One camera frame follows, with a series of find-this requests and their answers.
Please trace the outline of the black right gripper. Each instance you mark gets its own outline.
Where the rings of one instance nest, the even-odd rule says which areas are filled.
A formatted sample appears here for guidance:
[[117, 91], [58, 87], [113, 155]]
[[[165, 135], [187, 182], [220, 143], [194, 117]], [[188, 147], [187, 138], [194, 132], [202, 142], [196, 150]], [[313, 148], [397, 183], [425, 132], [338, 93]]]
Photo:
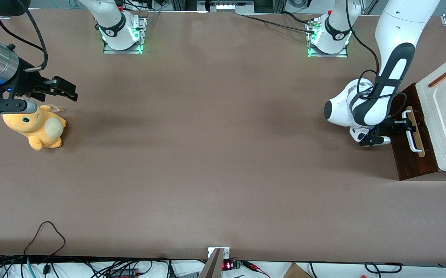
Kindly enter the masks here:
[[65, 97], [73, 102], [78, 100], [74, 84], [59, 76], [49, 80], [38, 71], [26, 72], [25, 66], [29, 65], [20, 58], [10, 58], [6, 62], [2, 77], [8, 80], [0, 85], [2, 104], [26, 103], [25, 100], [16, 99], [16, 96], [27, 96], [40, 102], [44, 102], [47, 95]]

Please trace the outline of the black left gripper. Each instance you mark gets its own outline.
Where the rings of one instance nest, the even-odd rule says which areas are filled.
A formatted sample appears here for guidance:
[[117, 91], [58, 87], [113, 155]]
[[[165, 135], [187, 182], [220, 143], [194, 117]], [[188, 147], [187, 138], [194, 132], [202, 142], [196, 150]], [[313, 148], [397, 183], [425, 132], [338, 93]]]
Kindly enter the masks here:
[[415, 131], [417, 131], [417, 126], [412, 125], [412, 122], [409, 119], [396, 120], [392, 117], [388, 117], [379, 124], [374, 125], [369, 131], [369, 136], [379, 137], [385, 136], [385, 134]]

